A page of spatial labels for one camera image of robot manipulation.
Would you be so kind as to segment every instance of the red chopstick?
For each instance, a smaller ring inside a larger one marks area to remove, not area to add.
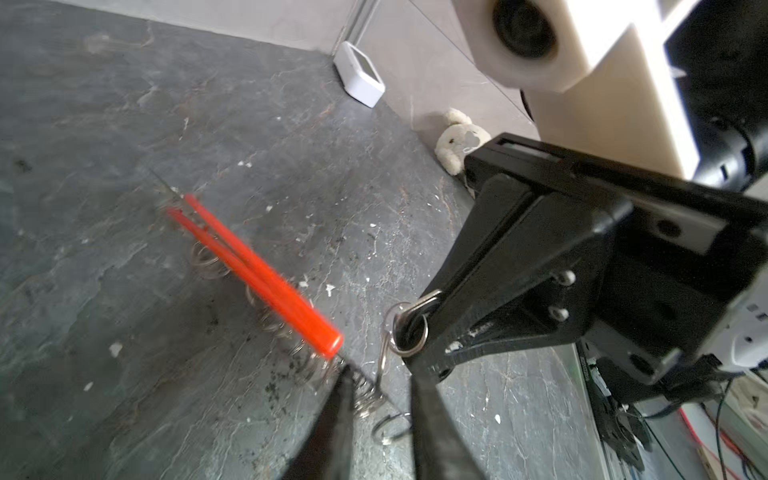
[[[197,199],[190,194],[185,194],[184,199],[229,248],[185,217],[180,209],[169,208],[167,209],[168,214],[189,230],[214,255],[219,257],[320,355],[327,359],[333,358],[343,344],[344,335],[317,310],[312,308],[284,278],[261,260],[237,235],[205,209]]]

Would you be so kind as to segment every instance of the metal spring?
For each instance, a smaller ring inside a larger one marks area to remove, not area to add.
[[[248,286],[245,288],[245,297],[252,306],[259,307],[256,296]],[[332,372],[339,370],[340,360],[328,360],[318,355],[300,335],[271,311],[262,315],[261,323],[264,332],[272,333],[288,345],[288,354],[296,366],[294,372],[302,382],[309,383],[315,390],[326,383]]]
[[[230,268],[220,261],[219,258],[214,255],[206,246],[197,242],[192,246],[192,265],[195,266],[200,276],[207,280],[215,280],[222,278],[230,273]],[[245,297],[251,306],[259,308],[256,301],[256,296],[253,291],[246,285]],[[402,310],[402,304],[398,304],[397,307]],[[276,338],[283,340],[289,346],[288,353],[294,360],[296,368],[294,372],[299,375],[301,381],[309,383],[315,390],[323,386],[328,378],[330,378],[332,372],[338,372],[344,365],[344,361],[338,356],[331,360],[325,359],[318,355],[307,343],[297,335],[293,329],[291,329],[284,321],[282,321],[277,315],[271,311],[265,312],[261,317],[262,330],[264,332],[272,333]],[[384,373],[384,367],[386,364],[386,352],[392,348],[391,335],[386,330],[382,331],[382,350],[379,355],[379,369],[376,374],[376,381],[371,382],[368,378],[359,371],[354,373],[355,381],[355,415],[358,418],[364,419],[381,408],[386,402],[381,390],[381,378]],[[404,418],[409,419],[409,413],[399,413],[397,415],[387,415],[381,419],[373,427],[371,436],[379,441],[382,445],[391,445],[392,443],[406,437],[410,433],[410,428],[403,430],[395,435],[377,436],[384,426],[390,422]]]
[[[230,273],[230,268],[219,257],[208,250],[208,247],[200,242],[192,246],[192,266],[197,268],[200,276],[206,280],[222,278]]]

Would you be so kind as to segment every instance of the screw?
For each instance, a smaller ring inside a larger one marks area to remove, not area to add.
[[[549,317],[557,322],[564,322],[568,319],[568,311],[562,307],[550,305],[547,310]]]
[[[552,278],[554,278],[554,281],[562,286],[571,286],[576,283],[576,274],[571,270],[556,273],[552,276]]]

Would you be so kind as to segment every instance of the gray stone floor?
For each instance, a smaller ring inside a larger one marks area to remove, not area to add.
[[[295,379],[237,280],[196,274],[142,165],[306,276],[369,372],[382,312],[424,288],[471,199],[325,55],[3,10],[0,478],[278,478],[324,391]],[[403,406],[405,385],[394,365]],[[440,388],[489,478],[600,478],[572,349],[486,357]],[[375,420],[356,425],[353,477],[408,478],[410,444],[371,442]]]

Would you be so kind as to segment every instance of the white plush toy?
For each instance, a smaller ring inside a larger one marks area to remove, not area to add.
[[[443,117],[448,128],[437,140],[435,155],[449,174],[458,175],[464,171],[464,157],[491,140],[491,135],[473,125],[471,118],[455,108],[448,110]]]

